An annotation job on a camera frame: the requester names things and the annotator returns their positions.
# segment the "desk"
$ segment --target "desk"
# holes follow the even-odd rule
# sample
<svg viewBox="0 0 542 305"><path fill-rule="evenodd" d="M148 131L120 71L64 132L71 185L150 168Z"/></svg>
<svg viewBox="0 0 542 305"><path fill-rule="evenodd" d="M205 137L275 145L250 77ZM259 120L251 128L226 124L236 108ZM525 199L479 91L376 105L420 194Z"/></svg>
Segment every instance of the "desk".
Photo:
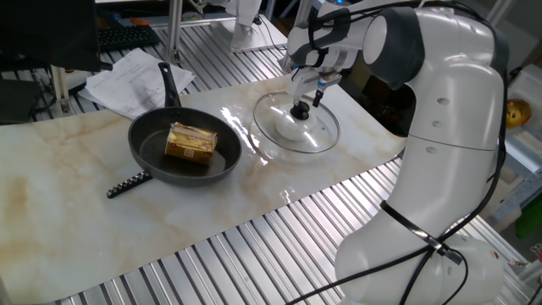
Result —
<svg viewBox="0 0 542 305"><path fill-rule="evenodd" d="M167 27L155 26L165 42ZM186 26L181 31L185 48L181 65L198 75L183 94L212 90L282 75L276 60L278 50L232 54L218 43L208 22ZM160 57L164 44L145 47ZM114 63L128 50L101 54ZM29 71L3 74L4 78L32 80ZM72 97L77 114L102 107ZM54 119L55 109L33 120ZM281 304L302 293L335 280L333 267L340 241L366 224L394 187L401 159L395 158L300 201L210 237L166 258L128 274L90 287L57 304ZM489 242L505 260L523 258L482 219L476 218L462 234ZM502 293L490 304L524 304L533 294L511 270L505 272ZM311 304L337 303L343 294L337 288Z"/></svg>

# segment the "glass pot lid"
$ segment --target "glass pot lid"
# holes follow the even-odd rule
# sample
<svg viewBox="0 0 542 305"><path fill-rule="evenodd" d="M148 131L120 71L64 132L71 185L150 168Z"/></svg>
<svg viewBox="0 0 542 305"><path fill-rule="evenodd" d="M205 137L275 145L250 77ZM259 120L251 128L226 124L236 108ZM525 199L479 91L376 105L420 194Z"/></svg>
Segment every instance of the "glass pot lid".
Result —
<svg viewBox="0 0 542 305"><path fill-rule="evenodd" d="M285 91L260 97L254 121L270 141L296 153L325 152L340 137L339 122L328 108L322 103L314 107L307 96L294 103L294 97Z"/></svg>

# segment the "marble-pattern mat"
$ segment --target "marble-pattern mat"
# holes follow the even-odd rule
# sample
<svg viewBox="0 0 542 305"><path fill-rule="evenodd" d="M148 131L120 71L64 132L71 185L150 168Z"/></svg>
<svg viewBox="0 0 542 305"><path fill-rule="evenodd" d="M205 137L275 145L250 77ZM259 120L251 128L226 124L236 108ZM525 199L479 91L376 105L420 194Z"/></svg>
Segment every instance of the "marble-pattern mat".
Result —
<svg viewBox="0 0 542 305"><path fill-rule="evenodd" d="M0 275L15 303L50 302L168 256L393 158L391 135L338 86L322 101L340 122L339 143L308 164L262 158L247 131L263 94L289 76L180 97L241 135L225 180L182 188L151 180L114 198L138 173L130 120L108 110L0 127Z"/></svg>

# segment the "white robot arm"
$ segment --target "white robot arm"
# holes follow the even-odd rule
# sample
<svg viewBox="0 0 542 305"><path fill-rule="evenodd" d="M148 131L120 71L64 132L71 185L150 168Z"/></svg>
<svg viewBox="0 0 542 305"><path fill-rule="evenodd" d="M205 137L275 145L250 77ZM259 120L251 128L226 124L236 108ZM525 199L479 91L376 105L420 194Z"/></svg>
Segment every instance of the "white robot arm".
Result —
<svg viewBox="0 0 542 305"><path fill-rule="evenodd" d="M382 4L389 7L369 10ZM450 8L405 4L325 3L317 19L325 22L301 25L288 37L288 54L300 67L287 89L294 98L318 89L319 99L326 86L338 82L340 71L354 64L360 50L373 75L393 89L407 84L417 98L401 172L384 202L392 211L379 211L340 244L337 279L402 258L431 244L431 236L443 236L478 207L495 163L507 43L487 25L454 15ZM355 21L349 14L364 9L365 19ZM393 211L415 227L407 228ZM447 247L433 244L441 255L428 261L406 303L445 302L462 283L465 260L470 269L466 285L449 304L495 298L503 281L498 254L488 244L462 236L445 244L462 253L463 261L453 263ZM404 302L401 295L421 260L417 256L343 284L343 303Z"/></svg>

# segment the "butter wrapper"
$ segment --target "butter wrapper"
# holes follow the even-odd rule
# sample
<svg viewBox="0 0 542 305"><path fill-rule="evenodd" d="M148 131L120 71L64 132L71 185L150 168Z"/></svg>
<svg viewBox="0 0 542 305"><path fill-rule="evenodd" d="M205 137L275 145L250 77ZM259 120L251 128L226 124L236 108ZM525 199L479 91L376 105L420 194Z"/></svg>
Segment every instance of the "butter wrapper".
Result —
<svg viewBox="0 0 542 305"><path fill-rule="evenodd" d="M216 132L174 123L169 130L165 153L177 158L209 165L217 141Z"/></svg>

